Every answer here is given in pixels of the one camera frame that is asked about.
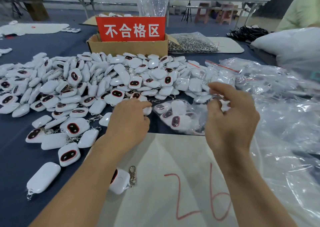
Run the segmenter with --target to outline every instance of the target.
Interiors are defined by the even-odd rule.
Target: chinese character
[[[122,25],[122,28],[119,29],[119,31],[123,31],[122,32],[122,37],[128,37],[130,38],[130,31],[131,31],[131,28],[127,27],[126,24],[123,24]]]
[[[134,34],[136,35],[136,38],[138,37],[138,34],[139,34],[139,38],[144,38],[145,32],[146,30],[144,30],[144,25],[140,23],[139,27],[137,27],[137,24],[136,23],[134,24]]]
[[[118,34],[113,27],[115,27],[115,25],[104,25],[105,27],[109,27],[108,31],[106,32],[106,35],[111,34],[111,38],[113,38],[113,33],[114,32],[116,35]]]
[[[150,37],[160,37],[157,32],[159,24],[149,24],[149,36]]]

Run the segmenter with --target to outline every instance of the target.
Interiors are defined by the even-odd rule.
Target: person's right arm
[[[223,173],[240,227],[297,226],[262,179],[250,157],[250,144],[260,120],[254,100],[231,85],[209,83],[230,109],[221,111],[217,99],[208,103],[205,137]]]

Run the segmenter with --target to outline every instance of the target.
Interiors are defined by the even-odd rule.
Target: red sign
[[[97,16],[96,20],[102,42],[164,40],[164,16]]]

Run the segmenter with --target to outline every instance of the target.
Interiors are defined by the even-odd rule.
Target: hand
[[[207,143],[219,164],[236,163],[241,156],[249,156],[250,143],[260,120],[251,95],[228,84],[209,83],[211,94],[220,94],[230,101],[230,109],[222,112],[218,99],[210,101],[205,128]]]
[[[143,116],[142,110],[151,106],[150,102],[140,102],[136,98],[120,102],[111,114],[105,140],[115,144],[122,153],[140,144],[150,125],[150,119]]]

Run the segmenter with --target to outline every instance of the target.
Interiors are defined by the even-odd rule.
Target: dark blue tablecloth
[[[70,24],[70,26],[73,28],[79,27],[82,31],[80,33],[32,34],[0,40],[0,48],[13,48],[12,52],[0,57],[0,64],[26,63],[39,52],[46,52],[49,57],[54,57],[75,56],[88,51],[86,40],[96,33],[97,28],[77,24]],[[228,31],[223,27],[212,29],[207,26],[199,32],[208,37],[216,34],[225,36]],[[166,29],[168,34],[195,31],[197,31],[196,28]],[[241,46],[245,49],[242,54],[190,54],[185,56],[187,59],[198,61],[201,65],[204,65],[206,59],[219,62],[220,59],[231,57],[250,59],[262,63],[245,43],[241,43]],[[181,97],[187,98],[192,103],[192,99],[185,94],[177,96],[177,98]],[[111,111],[111,107],[108,107],[102,115]],[[10,114],[0,114],[0,226],[28,226],[78,169],[89,151],[89,149],[81,149],[80,160],[62,168],[61,173],[45,192],[35,194],[31,201],[27,201],[27,181],[44,163],[52,161],[59,164],[58,149],[44,151],[40,148],[40,144],[25,142],[26,136],[33,129],[31,123],[45,114],[51,115],[47,111],[35,112],[33,110],[21,118],[12,118]],[[153,112],[150,115],[150,120],[149,132],[174,134]],[[98,122],[93,122],[91,125],[98,126]]]

